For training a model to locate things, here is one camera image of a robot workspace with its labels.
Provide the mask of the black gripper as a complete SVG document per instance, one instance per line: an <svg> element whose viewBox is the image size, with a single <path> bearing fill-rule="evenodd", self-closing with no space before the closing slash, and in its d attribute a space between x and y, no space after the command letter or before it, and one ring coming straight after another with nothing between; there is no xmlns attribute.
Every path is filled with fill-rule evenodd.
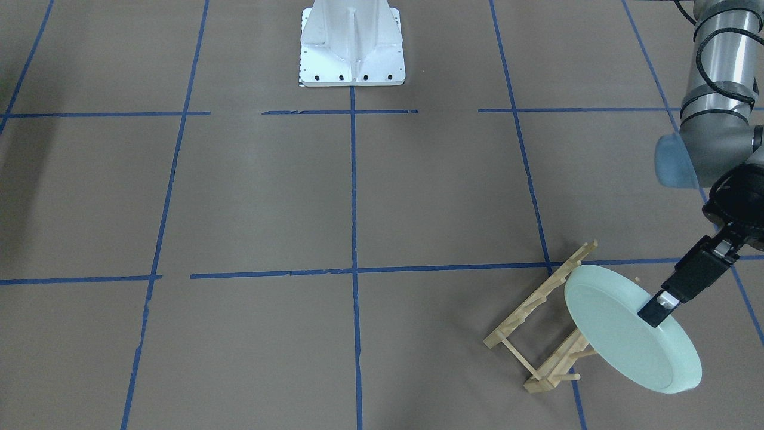
<svg viewBox="0 0 764 430"><path fill-rule="evenodd" d="M710 188L702 207L705 217L718 228L728 224L743 233L745 244L763 250L763 166L741 163L730 169ZM657 328L681 304L712 286L740 258L739 242L731 237L704 236L674 266L637 315Z"/></svg>

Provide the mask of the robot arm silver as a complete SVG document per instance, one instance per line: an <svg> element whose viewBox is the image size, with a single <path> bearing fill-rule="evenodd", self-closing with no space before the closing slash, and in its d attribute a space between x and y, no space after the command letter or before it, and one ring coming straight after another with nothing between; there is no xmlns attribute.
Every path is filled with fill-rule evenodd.
<svg viewBox="0 0 764 430"><path fill-rule="evenodd" d="M717 233L699 239L639 310L651 327L713 285L741 248L762 250L762 126L750 124L759 99L762 11L761 1L693 5L694 52L679 131L658 139L655 173L664 187L708 188L702 211Z"/></svg>

